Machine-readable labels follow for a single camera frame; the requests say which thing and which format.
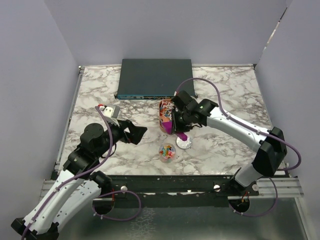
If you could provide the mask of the purple plastic scoop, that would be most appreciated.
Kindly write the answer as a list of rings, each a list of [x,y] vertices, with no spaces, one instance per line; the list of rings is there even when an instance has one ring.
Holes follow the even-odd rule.
[[[167,121],[161,120],[160,126],[162,127],[165,133],[169,135],[176,135],[182,141],[188,140],[188,136],[185,133],[178,131],[172,120],[167,120]]]

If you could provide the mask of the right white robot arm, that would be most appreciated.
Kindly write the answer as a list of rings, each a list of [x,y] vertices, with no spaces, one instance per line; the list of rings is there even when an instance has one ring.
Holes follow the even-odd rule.
[[[268,130],[239,118],[232,120],[233,115],[225,115],[217,103],[209,99],[197,102],[184,90],[171,101],[175,106],[172,124],[176,133],[186,133],[195,125],[210,127],[239,140],[256,153],[253,161],[240,168],[229,182],[229,189],[236,196],[261,177],[272,177],[287,155],[283,131],[277,127]]]

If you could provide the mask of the clear plastic jar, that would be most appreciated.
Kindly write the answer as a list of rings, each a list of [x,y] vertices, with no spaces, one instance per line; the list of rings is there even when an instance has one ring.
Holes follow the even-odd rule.
[[[171,143],[163,143],[158,149],[158,155],[163,163],[171,163],[176,156],[176,148]]]

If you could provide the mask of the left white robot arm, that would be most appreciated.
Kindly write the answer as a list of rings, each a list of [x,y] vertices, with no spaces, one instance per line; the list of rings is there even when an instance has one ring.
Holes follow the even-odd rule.
[[[112,180],[97,170],[103,164],[100,158],[107,160],[118,141],[137,145],[147,128],[130,120],[106,126],[91,123],[84,128],[79,145],[46,195],[28,215],[12,222],[11,227],[23,240],[56,240],[64,225],[88,202],[128,192],[126,186],[114,188]]]

